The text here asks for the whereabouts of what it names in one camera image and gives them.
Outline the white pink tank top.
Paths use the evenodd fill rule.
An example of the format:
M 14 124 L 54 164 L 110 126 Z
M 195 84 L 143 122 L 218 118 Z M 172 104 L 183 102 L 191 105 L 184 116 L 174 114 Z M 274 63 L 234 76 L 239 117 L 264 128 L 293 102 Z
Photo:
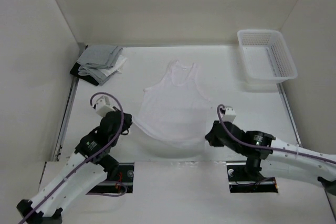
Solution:
M 171 61 L 162 79 L 144 89 L 139 114 L 133 118 L 135 138 L 149 152 L 168 158 L 203 153 L 209 98 L 201 91 L 199 65 Z

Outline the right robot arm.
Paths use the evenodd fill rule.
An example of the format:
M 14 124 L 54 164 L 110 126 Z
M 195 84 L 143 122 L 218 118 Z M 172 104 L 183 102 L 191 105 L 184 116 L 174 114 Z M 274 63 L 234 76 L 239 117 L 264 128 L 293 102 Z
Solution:
M 272 178 L 310 183 L 335 195 L 335 156 L 288 144 L 261 131 L 243 131 L 230 122 L 214 121 L 205 139 L 212 147 L 228 147 L 246 157 L 227 169 L 229 181 L 248 187 Z

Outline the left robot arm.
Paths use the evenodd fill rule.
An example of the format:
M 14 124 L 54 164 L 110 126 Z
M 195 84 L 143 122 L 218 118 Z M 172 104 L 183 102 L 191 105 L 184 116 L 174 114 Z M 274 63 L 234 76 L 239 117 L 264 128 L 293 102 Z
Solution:
M 75 201 L 103 181 L 113 181 L 119 162 L 110 155 L 120 135 L 127 135 L 132 116 L 119 110 L 108 112 L 79 144 L 60 173 L 37 195 L 17 205 L 21 223 L 62 223 Z

